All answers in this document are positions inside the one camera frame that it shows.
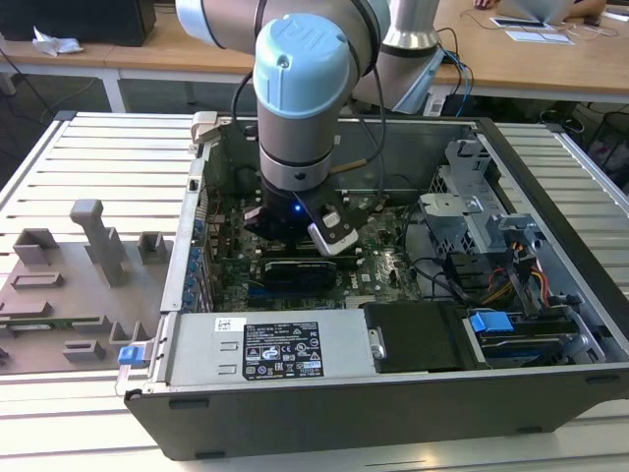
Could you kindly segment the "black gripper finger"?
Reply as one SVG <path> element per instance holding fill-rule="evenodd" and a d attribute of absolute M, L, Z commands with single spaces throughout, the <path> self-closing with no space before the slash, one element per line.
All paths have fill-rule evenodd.
<path fill-rule="evenodd" d="M 264 206 L 255 207 L 244 214 L 244 228 L 265 240 L 275 239 L 275 220 Z"/>

